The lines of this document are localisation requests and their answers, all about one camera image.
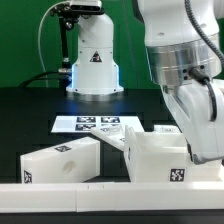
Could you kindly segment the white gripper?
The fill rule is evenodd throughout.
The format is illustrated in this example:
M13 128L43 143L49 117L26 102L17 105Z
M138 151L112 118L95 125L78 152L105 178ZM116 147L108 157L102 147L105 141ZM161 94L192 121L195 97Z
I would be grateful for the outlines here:
M178 88L161 87L164 101L191 147L195 164L224 159L224 80L211 83L217 102L217 117L211 120L208 88L192 80Z

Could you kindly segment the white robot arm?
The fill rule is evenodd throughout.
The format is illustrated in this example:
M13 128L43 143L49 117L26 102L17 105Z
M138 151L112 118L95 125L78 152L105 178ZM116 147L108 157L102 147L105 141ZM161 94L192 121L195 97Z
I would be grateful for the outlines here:
M190 145L196 164L224 159L224 66L219 51L220 0L134 0L145 26L151 79ZM78 59L67 92L91 99L120 92L113 23L100 0L70 0L78 18Z

